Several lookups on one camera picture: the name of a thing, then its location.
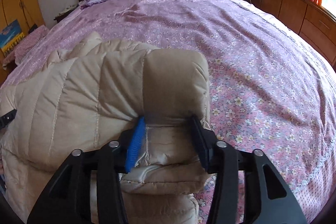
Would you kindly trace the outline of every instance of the drawer handle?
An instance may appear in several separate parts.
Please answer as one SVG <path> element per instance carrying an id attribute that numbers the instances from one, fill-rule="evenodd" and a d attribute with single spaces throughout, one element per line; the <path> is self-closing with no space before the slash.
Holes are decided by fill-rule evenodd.
<path id="1" fill-rule="evenodd" d="M 328 30 L 330 30 L 330 28 L 322 20 L 319 20 L 319 22 L 322 23 Z"/>

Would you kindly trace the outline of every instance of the framed picture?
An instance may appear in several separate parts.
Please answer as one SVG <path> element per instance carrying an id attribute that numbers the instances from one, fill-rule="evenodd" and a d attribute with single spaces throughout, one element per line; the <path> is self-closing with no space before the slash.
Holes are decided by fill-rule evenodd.
<path id="1" fill-rule="evenodd" d="M 6 57 L 24 37 L 17 19 L 4 28 L 0 33 L 0 48 L 4 56 Z"/>

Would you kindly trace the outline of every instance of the bedsheet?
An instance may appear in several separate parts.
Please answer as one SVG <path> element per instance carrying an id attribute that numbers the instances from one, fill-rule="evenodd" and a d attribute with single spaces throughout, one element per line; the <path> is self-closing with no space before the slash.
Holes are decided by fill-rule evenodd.
<path id="1" fill-rule="evenodd" d="M 237 149 L 260 148 L 308 221 L 335 188 L 336 74 L 298 35 L 242 0 L 110 0 L 77 9 L 31 49 L 3 86 L 23 81 L 59 48 L 97 31 L 202 52 L 210 68 L 211 127 Z M 209 213 L 215 176 L 197 194 Z M 240 181 L 237 221 L 243 217 Z"/>

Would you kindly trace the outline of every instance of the nightstand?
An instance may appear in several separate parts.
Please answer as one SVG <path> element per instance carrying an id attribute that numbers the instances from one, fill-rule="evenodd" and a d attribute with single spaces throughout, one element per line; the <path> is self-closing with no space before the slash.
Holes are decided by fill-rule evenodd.
<path id="1" fill-rule="evenodd" d="M 70 9 L 66 9 L 63 12 L 59 13 L 54 20 L 57 21 L 57 23 L 60 23 L 61 20 L 65 19 L 68 15 L 71 14 L 71 12 L 73 12 L 76 8 L 78 7 L 78 5 L 76 5 L 75 7 L 71 7 Z"/>

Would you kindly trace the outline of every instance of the quilted jacket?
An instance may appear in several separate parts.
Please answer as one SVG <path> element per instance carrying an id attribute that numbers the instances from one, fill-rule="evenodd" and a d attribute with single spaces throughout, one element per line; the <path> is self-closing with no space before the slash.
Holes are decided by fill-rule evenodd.
<path id="1" fill-rule="evenodd" d="M 2 90 L 0 115 L 17 109 L 1 138 L 6 198 L 26 222 L 39 194 L 71 153 L 99 149 L 146 121 L 136 167 L 121 177 L 133 223 L 194 224 L 193 197 L 208 175 L 186 118 L 209 128 L 208 65 L 196 51 L 159 49 L 92 33 L 72 51 L 53 52 L 43 69 Z M 91 218 L 97 223 L 95 176 Z"/>

